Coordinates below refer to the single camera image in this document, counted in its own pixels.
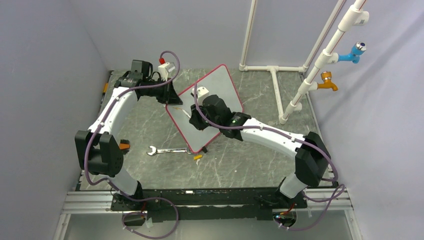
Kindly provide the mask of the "white marker pen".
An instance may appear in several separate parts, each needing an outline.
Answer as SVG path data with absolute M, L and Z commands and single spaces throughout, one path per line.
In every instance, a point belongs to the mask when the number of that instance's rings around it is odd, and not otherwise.
M 181 111 L 186 115 L 187 118 L 191 118 L 191 115 L 187 111 L 185 111 L 184 109 L 181 109 Z

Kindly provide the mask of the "whiteboard with red rim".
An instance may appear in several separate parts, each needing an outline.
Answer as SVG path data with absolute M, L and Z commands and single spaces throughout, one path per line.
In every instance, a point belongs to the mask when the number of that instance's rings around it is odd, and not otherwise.
M 191 96 L 191 89 L 196 86 L 203 86 L 209 90 L 209 96 L 199 106 L 213 107 L 211 121 L 214 123 L 223 126 L 225 125 L 223 120 L 229 120 L 233 112 L 244 111 L 234 81 L 225 64 L 218 65 L 179 93 L 178 95 L 183 104 L 167 104 L 165 110 L 188 145 L 189 150 L 193 153 L 202 151 L 203 146 L 206 147 L 221 134 L 220 130 L 213 126 L 209 126 L 204 130 L 197 130 L 189 123 L 189 118 L 181 111 L 181 109 L 184 109 L 191 115 L 191 105 L 195 105 L 195 98 Z

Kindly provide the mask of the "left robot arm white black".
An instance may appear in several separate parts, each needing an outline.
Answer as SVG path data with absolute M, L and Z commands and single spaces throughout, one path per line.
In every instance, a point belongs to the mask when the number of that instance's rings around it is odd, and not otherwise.
M 143 189 L 123 167 L 126 150 L 124 140 L 117 141 L 122 124 L 141 97 L 154 97 L 165 105 L 182 105 L 169 75 L 177 69 L 173 62 L 159 60 L 157 71 L 150 62 L 133 60 L 131 69 L 114 83 L 112 95 L 97 120 L 87 129 L 79 130 L 75 146 L 81 169 L 90 175 L 100 176 L 124 196 L 124 204 L 131 210 L 144 203 Z

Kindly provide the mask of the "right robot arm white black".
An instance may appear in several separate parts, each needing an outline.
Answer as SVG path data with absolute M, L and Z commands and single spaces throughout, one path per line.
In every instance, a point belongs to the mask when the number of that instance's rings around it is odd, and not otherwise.
M 248 114 L 231 111 L 216 94 L 192 104 L 190 111 L 189 123 L 199 131 L 215 127 L 229 139 L 259 144 L 294 160 L 294 172 L 281 181 L 275 194 L 280 207 L 289 207 L 305 188 L 323 181 L 331 156 L 318 133 L 304 135 L 271 127 Z

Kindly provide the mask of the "yellow marker cap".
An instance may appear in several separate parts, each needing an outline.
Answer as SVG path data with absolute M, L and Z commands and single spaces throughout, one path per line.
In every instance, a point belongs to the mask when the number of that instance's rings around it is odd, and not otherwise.
M 202 154 L 198 154 L 198 155 L 196 155 L 196 156 L 193 157 L 193 160 L 194 161 L 197 161 L 197 160 L 200 160 L 202 157 L 203 157 Z

